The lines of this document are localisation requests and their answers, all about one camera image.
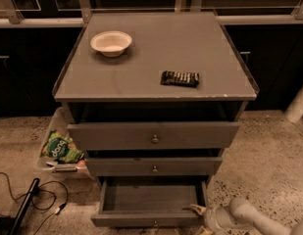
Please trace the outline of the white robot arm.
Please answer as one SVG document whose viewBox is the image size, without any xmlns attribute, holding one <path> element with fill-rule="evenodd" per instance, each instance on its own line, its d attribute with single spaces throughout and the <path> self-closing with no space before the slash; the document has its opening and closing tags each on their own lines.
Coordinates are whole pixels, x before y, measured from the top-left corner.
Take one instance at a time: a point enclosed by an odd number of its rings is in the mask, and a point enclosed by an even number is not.
<svg viewBox="0 0 303 235">
<path fill-rule="evenodd" d="M 303 235 L 303 220 L 293 228 L 268 218 L 247 200 L 233 198 L 225 207 L 206 208 L 192 204 L 190 208 L 203 217 L 196 235 L 214 235 L 227 229 L 256 229 L 261 235 Z"/>
</svg>

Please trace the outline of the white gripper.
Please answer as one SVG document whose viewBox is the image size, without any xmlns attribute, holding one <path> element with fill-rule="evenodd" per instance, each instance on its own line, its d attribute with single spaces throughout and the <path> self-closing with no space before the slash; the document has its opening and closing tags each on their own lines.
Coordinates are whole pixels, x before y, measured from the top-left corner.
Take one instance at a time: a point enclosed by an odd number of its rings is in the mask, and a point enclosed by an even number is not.
<svg viewBox="0 0 303 235">
<path fill-rule="evenodd" d="M 194 235 L 213 235 L 213 231 L 225 230 L 230 225 L 228 208 L 218 207 L 207 209 L 206 207 L 198 205 L 191 205 L 190 208 L 199 215 L 205 213 L 205 223 L 211 229 L 201 226 Z"/>
</svg>

